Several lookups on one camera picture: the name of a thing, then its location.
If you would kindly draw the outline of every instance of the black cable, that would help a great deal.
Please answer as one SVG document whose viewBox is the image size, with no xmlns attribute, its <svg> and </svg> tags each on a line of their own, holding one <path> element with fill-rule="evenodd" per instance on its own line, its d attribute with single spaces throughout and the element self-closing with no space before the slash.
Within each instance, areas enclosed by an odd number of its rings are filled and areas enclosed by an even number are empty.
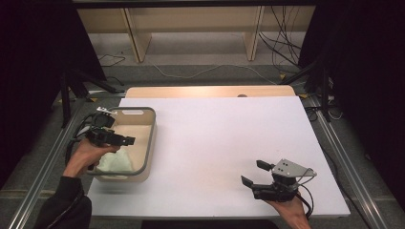
<svg viewBox="0 0 405 229">
<path fill-rule="evenodd" d="M 294 64 L 295 66 L 297 66 L 296 63 L 295 63 L 295 59 L 294 59 L 294 57 L 293 57 L 293 55 L 292 55 L 292 53 L 295 52 L 295 51 L 292 51 L 292 50 L 291 50 L 291 45 L 290 45 L 291 42 L 288 40 L 288 35 L 287 35 L 287 32 L 286 32 L 286 30 L 287 30 L 287 24 L 286 24 L 286 7 L 283 7 L 283 21 L 282 21 L 282 23 L 280 23 L 280 20 L 279 20 L 279 18 L 277 17 L 277 15 L 276 15 L 276 13 L 275 13 L 275 11 L 274 11 L 274 8 L 273 8 L 272 6 L 271 6 L 271 11 L 273 12 L 274 18 L 275 18 L 276 21 L 277 21 L 277 25 L 278 25 L 279 28 L 280 28 L 280 30 L 279 30 L 279 35 L 277 36 L 277 40 L 278 40 L 278 38 L 279 38 L 280 36 L 282 36 L 282 37 L 287 41 L 289 52 L 290 52 L 291 57 L 292 57 L 292 59 L 293 59 L 293 61 L 294 61 L 293 64 Z"/>
<path fill-rule="evenodd" d="M 87 114 L 80 122 L 80 124 L 77 126 L 77 128 L 74 131 L 72 139 L 69 141 L 68 146 L 66 147 L 65 151 L 65 165 L 68 165 L 69 160 L 72 157 L 72 151 L 74 148 L 74 145 L 79 142 L 80 140 L 77 139 L 77 134 L 80 130 L 84 128 L 86 124 L 89 124 L 90 122 L 87 122 L 86 120 L 89 119 L 89 117 L 93 117 L 96 114 Z"/>
<path fill-rule="evenodd" d="M 271 39 L 270 37 L 266 36 L 262 31 L 261 31 L 260 33 L 262 34 L 263 37 L 265 37 L 265 38 L 266 38 L 267 40 L 269 40 L 269 41 L 278 42 L 278 43 L 283 44 L 283 45 L 288 45 L 287 42 L 277 41 L 277 40 Z M 299 47 L 299 46 L 297 46 L 297 45 L 294 45 L 294 44 L 292 44 L 292 43 L 290 43 L 290 45 L 291 45 L 292 47 L 294 47 L 295 49 L 298 49 L 298 50 L 301 50 L 301 49 L 302 49 L 301 47 Z"/>
<path fill-rule="evenodd" d="M 318 113 L 316 111 L 321 110 L 321 107 L 305 107 L 304 110 L 307 113 L 307 117 L 310 122 L 318 120 Z"/>
<path fill-rule="evenodd" d="M 298 197 L 298 198 L 307 206 L 308 210 L 307 210 L 307 212 L 305 213 L 305 216 L 307 217 L 307 219 L 309 219 L 310 215 L 312 215 L 312 212 L 313 212 L 313 210 L 312 210 L 312 208 L 310 207 L 309 203 L 307 203 L 307 201 L 306 201 L 303 197 L 301 197 L 300 194 L 297 193 L 295 196 Z"/>
<path fill-rule="evenodd" d="M 324 149 L 324 147 L 322 147 L 321 144 L 319 144 L 321 146 L 322 152 L 324 153 L 324 155 L 326 155 L 328 157 L 328 159 L 330 160 L 330 162 L 333 165 L 334 168 L 334 172 L 335 172 L 335 180 L 337 183 L 337 186 L 340 188 L 340 190 L 342 190 L 342 192 L 346 195 L 346 197 L 349 199 L 349 201 L 352 203 L 352 205 L 354 206 L 355 210 L 357 211 L 358 215 L 361 217 L 361 219 L 363 219 L 364 223 L 366 224 L 367 228 L 372 229 L 371 225 L 369 224 L 369 222 L 366 220 L 366 218 L 363 216 L 363 214 L 361 213 L 360 209 L 357 207 L 357 205 L 354 203 L 354 201 L 352 200 L 351 196 L 349 196 L 348 192 L 346 192 L 346 190 L 343 188 L 342 184 L 340 183 L 340 179 L 339 179 L 339 171 L 337 170 L 337 165 L 334 162 L 334 160 L 331 158 L 331 156 L 328 154 L 328 152 Z"/>
<path fill-rule="evenodd" d="M 292 36 L 292 31 L 294 30 L 295 20 L 297 19 L 298 13 L 300 12 L 300 9 L 301 9 L 301 7 L 298 7 L 297 13 L 295 13 L 294 20 L 292 21 L 291 32 L 289 33 L 289 40 L 290 41 L 292 41 L 292 37 L 291 37 Z"/>
<path fill-rule="evenodd" d="M 309 189 L 308 189 L 306 186 L 304 186 L 304 185 L 301 184 L 301 187 L 305 188 L 305 189 L 307 190 L 309 196 L 310 196 L 310 202 L 311 202 L 311 204 L 312 204 L 312 207 L 310 208 L 310 211 L 308 211 L 308 212 L 306 213 L 307 219 L 309 219 L 310 215 L 312 215 L 312 213 L 313 213 L 313 209 L 315 208 L 315 205 L 314 205 L 314 203 L 313 203 L 313 196 L 312 196 L 312 193 L 309 191 Z"/>
<path fill-rule="evenodd" d="M 291 63 L 291 64 L 294 65 L 295 67 L 299 68 L 299 66 L 298 66 L 297 64 L 295 64 L 294 62 L 292 62 L 290 59 L 288 59 L 288 57 L 284 56 L 283 54 L 281 54 L 280 52 L 278 52 L 277 50 L 275 50 L 274 47 L 271 47 L 271 46 L 266 42 L 266 40 L 263 38 L 263 36 L 262 36 L 260 33 L 259 33 L 259 37 L 260 37 L 260 38 L 262 39 L 262 41 L 266 44 L 266 46 L 267 46 L 270 50 L 273 51 L 273 53 L 279 54 L 280 56 L 282 56 L 283 58 L 285 58 L 286 61 L 288 61 L 289 63 Z M 276 65 L 275 62 L 274 62 L 274 57 L 273 57 L 273 56 L 272 56 L 272 63 L 273 63 L 273 65 L 274 65 L 274 67 L 277 68 L 277 65 Z M 280 70 L 280 71 L 283 71 L 283 72 L 286 72 L 286 73 L 295 73 L 295 72 L 290 72 L 290 71 L 286 71 L 286 70 Z"/>
<path fill-rule="evenodd" d="M 119 83 L 119 85 L 125 86 L 125 84 L 123 84 L 119 79 L 117 79 L 117 78 L 115 78 L 113 76 L 107 76 L 106 78 L 114 78 Z"/>
<path fill-rule="evenodd" d="M 284 25 L 284 27 L 285 27 L 284 32 L 285 32 L 286 37 L 288 37 L 288 35 L 287 35 L 287 25 L 288 25 L 289 18 L 291 17 L 291 13 L 294 10 L 294 8 L 295 7 L 292 7 L 291 10 L 289 11 L 287 22 Z M 299 57 L 298 57 L 298 54 L 295 52 L 295 50 L 291 46 L 291 44 L 292 44 L 292 42 L 291 42 L 291 34 L 292 34 L 292 28 L 291 28 L 291 32 L 289 33 L 290 37 L 289 37 L 289 40 L 288 40 L 288 49 L 289 49 L 289 53 L 291 54 L 292 59 L 294 60 L 295 63 L 297 63 L 295 58 L 297 58 L 297 60 L 298 60 Z"/>
<path fill-rule="evenodd" d="M 120 55 L 110 55 L 110 54 L 105 54 L 105 55 L 101 56 L 98 60 L 101 60 L 101 59 L 103 59 L 103 58 L 106 57 L 106 56 L 111 56 L 111 57 L 114 57 L 114 58 L 120 58 L 120 60 L 119 60 L 118 62 L 115 62 L 115 63 L 112 64 L 112 65 L 102 65 L 101 67 L 112 67 L 112 66 L 115 66 L 116 64 L 118 64 L 118 63 L 120 63 L 120 62 L 122 62 L 122 61 L 125 60 L 125 57 L 124 57 L 124 56 L 120 56 Z"/>
</svg>

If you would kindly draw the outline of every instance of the robotic hand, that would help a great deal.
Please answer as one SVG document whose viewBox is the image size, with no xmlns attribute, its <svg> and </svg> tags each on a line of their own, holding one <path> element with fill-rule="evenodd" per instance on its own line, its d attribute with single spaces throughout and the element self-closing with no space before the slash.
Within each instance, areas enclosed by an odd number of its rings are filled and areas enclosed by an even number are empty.
<svg viewBox="0 0 405 229">
<path fill-rule="evenodd" d="M 134 137 L 117 135 L 110 129 L 116 121 L 112 115 L 116 115 L 116 113 L 110 112 L 105 108 L 97 108 L 95 113 L 87 115 L 81 121 L 80 125 L 75 130 L 73 138 L 68 144 L 65 155 L 66 164 L 68 164 L 72 156 L 75 143 L 80 141 L 79 138 L 82 135 L 85 135 L 93 145 L 98 147 L 104 144 L 115 146 L 134 145 Z M 93 168 L 93 165 L 89 166 L 89 170 L 93 170 Z"/>
<path fill-rule="evenodd" d="M 242 184 L 252 190 L 254 198 L 285 202 L 291 201 L 294 197 L 298 197 L 309 208 L 309 211 L 307 212 L 308 218 L 312 209 L 310 208 L 309 204 L 298 194 L 298 187 L 312 180 L 316 176 L 316 173 L 310 168 L 302 167 L 301 165 L 286 159 L 280 160 L 277 165 L 268 164 L 262 160 L 257 160 L 256 163 L 261 169 L 266 171 L 271 170 L 273 183 L 269 185 L 254 184 L 250 179 L 241 176 Z M 299 183 L 303 177 L 310 177 L 310 179 L 304 183 Z"/>
</svg>

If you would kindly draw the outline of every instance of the plastic bin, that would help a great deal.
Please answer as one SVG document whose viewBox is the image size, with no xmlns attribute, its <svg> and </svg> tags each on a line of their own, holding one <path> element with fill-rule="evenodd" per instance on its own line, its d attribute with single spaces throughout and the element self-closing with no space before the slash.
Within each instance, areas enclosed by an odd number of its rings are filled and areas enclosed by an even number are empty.
<svg viewBox="0 0 405 229">
<path fill-rule="evenodd" d="M 111 112 L 117 112 L 113 115 L 116 119 L 112 130 L 118 135 L 132 136 L 135 138 L 134 145 L 121 146 L 120 150 L 126 152 L 131 170 L 101 170 L 102 164 L 96 166 L 93 170 L 87 171 L 87 174 L 95 176 L 100 181 L 108 182 L 142 182 L 149 177 L 151 169 L 151 160 L 153 155 L 153 146 L 157 131 L 156 113 L 152 108 L 128 108 L 118 107 L 108 109 Z M 101 158 L 106 161 L 108 157 L 114 158 L 115 155 L 107 154 Z"/>
</svg>

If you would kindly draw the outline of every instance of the human hand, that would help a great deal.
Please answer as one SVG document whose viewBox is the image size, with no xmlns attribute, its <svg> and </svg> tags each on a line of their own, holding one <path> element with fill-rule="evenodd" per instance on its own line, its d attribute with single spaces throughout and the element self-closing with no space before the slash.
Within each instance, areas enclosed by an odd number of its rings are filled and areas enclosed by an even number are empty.
<svg viewBox="0 0 405 229">
<path fill-rule="evenodd" d="M 276 202 L 269 200 L 265 200 L 265 202 L 274 207 L 274 209 L 276 209 L 276 211 L 291 228 L 310 228 L 305 215 L 303 203 L 298 197 L 294 197 L 291 201 L 287 202 Z"/>
<path fill-rule="evenodd" d="M 75 153 L 72 155 L 65 171 L 63 172 L 63 176 L 80 177 L 86 172 L 88 166 L 98 164 L 103 155 L 117 150 L 119 150 L 119 146 L 94 146 L 86 137 L 78 144 Z"/>
</svg>

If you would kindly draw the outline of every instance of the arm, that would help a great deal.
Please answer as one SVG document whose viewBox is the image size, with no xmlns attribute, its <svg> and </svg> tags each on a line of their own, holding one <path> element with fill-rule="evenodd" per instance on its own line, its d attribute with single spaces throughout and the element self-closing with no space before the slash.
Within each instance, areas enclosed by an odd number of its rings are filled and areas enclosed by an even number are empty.
<svg viewBox="0 0 405 229">
<path fill-rule="evenodd" d="M 41 207 L 34 228 L 88 228 L 92 202 L 84 196 L 80 177 L 87 167 L 97 164 L 103 155 L 115 152 L 116 146 L 93 146 L 87 138 L 80 141 L 63 172 L 55 194 Z"/>
<path fill-rule="evenodd" d="M 288 202 L 276 202 L 267 200 L 265 200 L 265 202 L 273 206 L 291 228 L 310 228 L 304 212 L 303 203 L 298 197 L 294 197 L 292 201 Z"/>
</svg>

